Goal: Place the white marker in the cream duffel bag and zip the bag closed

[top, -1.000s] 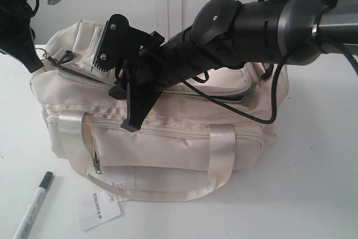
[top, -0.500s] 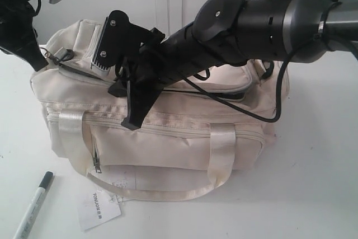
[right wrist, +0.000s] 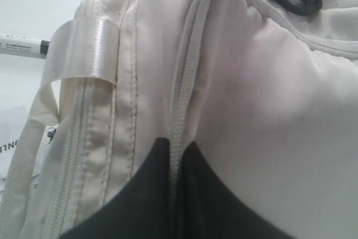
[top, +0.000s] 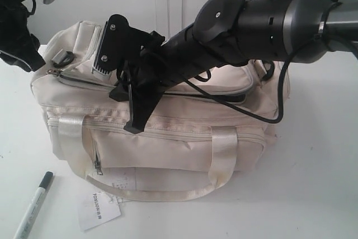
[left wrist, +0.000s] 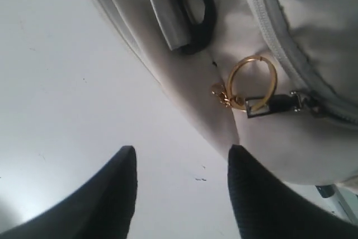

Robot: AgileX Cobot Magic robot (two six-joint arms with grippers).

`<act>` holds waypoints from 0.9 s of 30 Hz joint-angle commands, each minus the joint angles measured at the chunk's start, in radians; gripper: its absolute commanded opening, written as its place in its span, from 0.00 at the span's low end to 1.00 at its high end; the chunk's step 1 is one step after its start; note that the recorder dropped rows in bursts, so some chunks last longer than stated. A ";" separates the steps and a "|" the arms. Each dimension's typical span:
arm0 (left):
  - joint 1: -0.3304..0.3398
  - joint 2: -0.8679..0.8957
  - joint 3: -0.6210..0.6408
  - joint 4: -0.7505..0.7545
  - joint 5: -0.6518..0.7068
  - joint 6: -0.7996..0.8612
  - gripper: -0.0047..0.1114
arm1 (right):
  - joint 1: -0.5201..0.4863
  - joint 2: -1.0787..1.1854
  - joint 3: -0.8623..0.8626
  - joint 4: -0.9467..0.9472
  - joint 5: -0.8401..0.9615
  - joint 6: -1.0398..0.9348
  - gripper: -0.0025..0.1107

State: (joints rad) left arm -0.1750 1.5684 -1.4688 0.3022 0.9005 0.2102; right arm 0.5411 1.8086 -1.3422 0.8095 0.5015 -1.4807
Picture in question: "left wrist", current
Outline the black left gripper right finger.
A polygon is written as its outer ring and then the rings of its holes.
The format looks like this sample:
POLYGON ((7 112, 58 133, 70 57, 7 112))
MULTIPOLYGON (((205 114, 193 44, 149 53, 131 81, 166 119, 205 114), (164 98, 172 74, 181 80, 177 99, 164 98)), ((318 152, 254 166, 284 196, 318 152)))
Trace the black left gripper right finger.
POLYGON ((228 152, 227 183, 242 238, 357 238, 357 226, 300 196, 244 147, 228 152))

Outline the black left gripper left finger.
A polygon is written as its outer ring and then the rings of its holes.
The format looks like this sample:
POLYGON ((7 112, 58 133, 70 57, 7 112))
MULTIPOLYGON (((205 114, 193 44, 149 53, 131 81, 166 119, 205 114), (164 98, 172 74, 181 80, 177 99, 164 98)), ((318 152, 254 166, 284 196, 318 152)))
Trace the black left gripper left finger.
POLYGON ((92 178, 1 238, 127 238, 138 191, 133 146, 123 146, 92 178))

